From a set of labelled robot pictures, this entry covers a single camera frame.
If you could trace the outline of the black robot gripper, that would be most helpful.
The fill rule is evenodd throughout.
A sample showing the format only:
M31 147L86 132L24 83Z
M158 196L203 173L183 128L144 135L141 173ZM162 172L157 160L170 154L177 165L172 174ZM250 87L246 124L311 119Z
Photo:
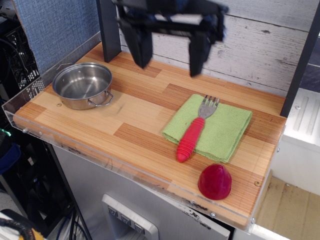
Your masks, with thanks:
M134 62L144 69L153 55L152 33L188 37L190 76L202 71L211 43L223 41L229 7L214 0L114 0L118 23Z

